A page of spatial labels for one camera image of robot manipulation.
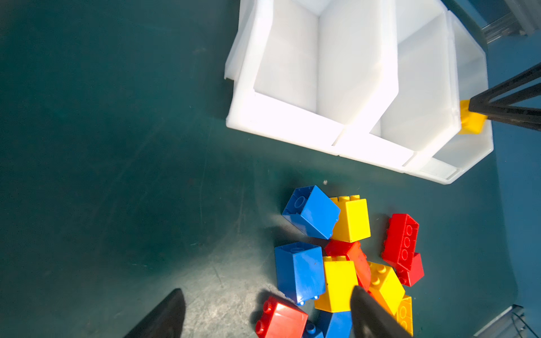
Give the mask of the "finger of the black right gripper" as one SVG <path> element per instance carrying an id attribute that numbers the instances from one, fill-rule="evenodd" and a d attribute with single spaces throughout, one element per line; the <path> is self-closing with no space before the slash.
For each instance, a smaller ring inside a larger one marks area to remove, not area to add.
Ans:
<path id="1" fill-rule="evenodd" d="M 516 104 L 540 96 L 540 83 L 510 92 L 540 79 L 540 63 L 469 100 L 468 111 L 490 120 L 540 131 L 540 108 Z"/>

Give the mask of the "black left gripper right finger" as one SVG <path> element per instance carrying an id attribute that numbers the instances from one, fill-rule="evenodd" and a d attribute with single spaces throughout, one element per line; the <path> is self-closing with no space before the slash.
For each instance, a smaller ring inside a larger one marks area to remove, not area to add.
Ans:
<path id="1" fill-rule="evenodd" d="M 411 335 L 369 295 L 355 286 L 350 300 L 354 336 L 407 338 Z"/>

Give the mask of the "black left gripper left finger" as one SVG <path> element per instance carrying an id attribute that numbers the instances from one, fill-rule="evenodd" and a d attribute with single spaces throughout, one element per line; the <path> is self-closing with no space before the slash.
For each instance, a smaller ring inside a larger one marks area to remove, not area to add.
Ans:
<path id="1" fill-rule="evenodd" d="M 183 291 L 174 289 L 125 338 L 181 337 L 186 314 Z"/>

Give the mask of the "yellow lego brick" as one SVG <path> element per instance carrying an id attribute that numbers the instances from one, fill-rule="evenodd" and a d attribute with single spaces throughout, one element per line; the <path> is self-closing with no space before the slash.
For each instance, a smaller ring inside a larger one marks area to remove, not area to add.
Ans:
<path id="1" fill-rule="evenodd" d="M 332 197 L 331 200 L 340 208 L 340 218 L 335 224 L 331 239 L 353 243 L 371 236 L 366 199 L 353 195 Z"/>
<path id="2" fill-rule="evenodd" d="M 410 296 L 404 295 L 394 317 L 405 331 L 414 336 L 412 298 Z"/>
<path id="3" fill-rule="evenodd" d="M 315 309 L 328 313 L 351 311 L 350 300 L 358 285 L 353 261 L 346 256 L 324 256 L 326 291 L 314 301 Z"/>
<path id="4" fill-rule="evenodd" d="M 460 101 L 461 124 L 460 135 L 480 135 L 487 121 L 487 116 L 469 110 L 469 100 Z"/>
<path id="5" fill-rule="evenodd" d="M 396 315 L 405 295 L 405 289 L 394 269 L 373 262 L 369 262 L 369 267 L 371 269 L 369 292 L 391 316 Z"/>

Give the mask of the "red lego long brick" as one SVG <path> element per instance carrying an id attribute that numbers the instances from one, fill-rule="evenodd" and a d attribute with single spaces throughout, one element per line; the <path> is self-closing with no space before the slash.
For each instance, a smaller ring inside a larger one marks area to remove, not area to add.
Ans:
<path id="1" fill-rule="evenodd" d="M 382 259 L 393 268 L 410 271 L 416 250 L 418 230 L 419 224 L 410 215 L 393 214 L 386 231 Z"/>

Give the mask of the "yellow lego brick tilted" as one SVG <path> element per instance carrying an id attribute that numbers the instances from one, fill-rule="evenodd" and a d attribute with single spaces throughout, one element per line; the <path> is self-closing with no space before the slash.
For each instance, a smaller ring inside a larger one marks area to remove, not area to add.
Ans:
<path id="1" fill-rule="evenodd" d="M 371 269 L 369 292 L 391 316 L 396 315 L 405 295 L 405 289 L 394 269 L 373 262 L 369 262 L 369 267 Z"/>

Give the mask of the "blue lego brick small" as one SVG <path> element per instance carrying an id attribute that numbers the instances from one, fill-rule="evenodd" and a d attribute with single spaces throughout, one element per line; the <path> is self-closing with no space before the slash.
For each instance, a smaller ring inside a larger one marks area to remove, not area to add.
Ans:
<path id="1" fill-rule="evenodd" d="M 311 321 L 308 321 L 302 334 L 302 338 L 324 338 L 324 335 L 320 328 Z"/>

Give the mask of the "white right bin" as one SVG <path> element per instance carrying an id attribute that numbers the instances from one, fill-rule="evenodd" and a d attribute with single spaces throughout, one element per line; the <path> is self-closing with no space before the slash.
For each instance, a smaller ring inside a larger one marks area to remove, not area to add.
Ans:
<path id="1" fill-rule="evenodd" d="M 462 129 L 424 167 L 408 172 L 440 184 L 452 184 L 494 150 L 491 122 L 466 110 L 472 97 L 488 89 L 486 54 L 451 11 L 447 19 L 455 38 Z"/>

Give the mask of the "white left bin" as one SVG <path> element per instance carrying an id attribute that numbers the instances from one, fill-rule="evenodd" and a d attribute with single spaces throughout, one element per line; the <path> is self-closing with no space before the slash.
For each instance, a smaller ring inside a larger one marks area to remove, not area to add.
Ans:
<path id="1" fill-rule="evenodd" d="M 226 125 L 335 156 L 398 93 L 394 1 L 241 1 Z"/>

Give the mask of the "aluminium frame post right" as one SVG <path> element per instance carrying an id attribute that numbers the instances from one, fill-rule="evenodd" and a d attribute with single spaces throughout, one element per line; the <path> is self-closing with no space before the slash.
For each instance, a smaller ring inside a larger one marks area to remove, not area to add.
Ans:
<path id="1" fill-rule="evenodd" d="M 540 0 L 505 0 L 505 3 L 510 13 L 482 29 L 488 44 L 512 35 L 530 36 L 540 30 Z"/>

